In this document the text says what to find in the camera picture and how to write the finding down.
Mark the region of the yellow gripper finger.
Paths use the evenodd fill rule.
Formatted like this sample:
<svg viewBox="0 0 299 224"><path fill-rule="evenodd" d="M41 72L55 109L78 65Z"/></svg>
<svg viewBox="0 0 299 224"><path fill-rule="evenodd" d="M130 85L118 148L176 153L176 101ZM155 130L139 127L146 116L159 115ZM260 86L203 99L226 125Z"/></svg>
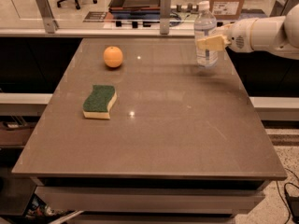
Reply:
<svg viewBox="0 0 299 224"><path fill-rule="evenodd" d="M231 45L231 41L226 35L205 36L196 39L196 46L199 49L221 51Z"/></svg>
<svg viewBox="0 0 299 224"><path fill-rule="evenodd" d="M216 28L216 34L229 36L231 34L232 28L233 28L232 23L225 24L223 26Z"/></svg>

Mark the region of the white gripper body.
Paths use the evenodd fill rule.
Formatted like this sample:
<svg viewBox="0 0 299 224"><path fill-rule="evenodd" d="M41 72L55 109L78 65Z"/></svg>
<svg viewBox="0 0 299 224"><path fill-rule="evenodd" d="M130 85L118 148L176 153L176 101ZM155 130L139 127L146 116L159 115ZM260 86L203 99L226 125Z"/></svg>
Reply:
<svg viewBox="0 0 299 224"><path fill-rule="evenodd" d="M251 30L257 18L250 18L237 21L228 30L230 41L229 49L234 52L250 53L253 48L250 44Z"/></svg>

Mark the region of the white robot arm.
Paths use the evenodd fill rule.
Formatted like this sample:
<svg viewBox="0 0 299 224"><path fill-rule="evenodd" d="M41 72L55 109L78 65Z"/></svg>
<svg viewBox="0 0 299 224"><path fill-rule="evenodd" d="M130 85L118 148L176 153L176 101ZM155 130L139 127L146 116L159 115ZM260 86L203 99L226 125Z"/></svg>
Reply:
<svg viewBox="0 0 299 224"><path fill-rule="evenodd" d="M196 47L238 53L266 51L282 58L299 60L299 5L285 16L249 18L226 24L214 35L195 39Z"/></svg>

